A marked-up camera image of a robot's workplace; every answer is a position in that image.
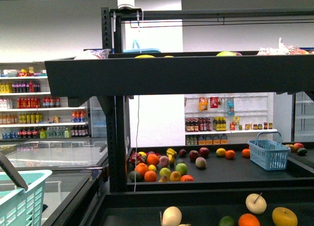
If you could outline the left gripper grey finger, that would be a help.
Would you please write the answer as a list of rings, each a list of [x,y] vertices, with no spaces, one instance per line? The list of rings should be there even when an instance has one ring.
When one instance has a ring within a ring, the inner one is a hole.
[[[3,153],[0,153],[0,167],[17,187],[23,188],[26,191],[28,190],[28,185],[26,184],[25,180]]]

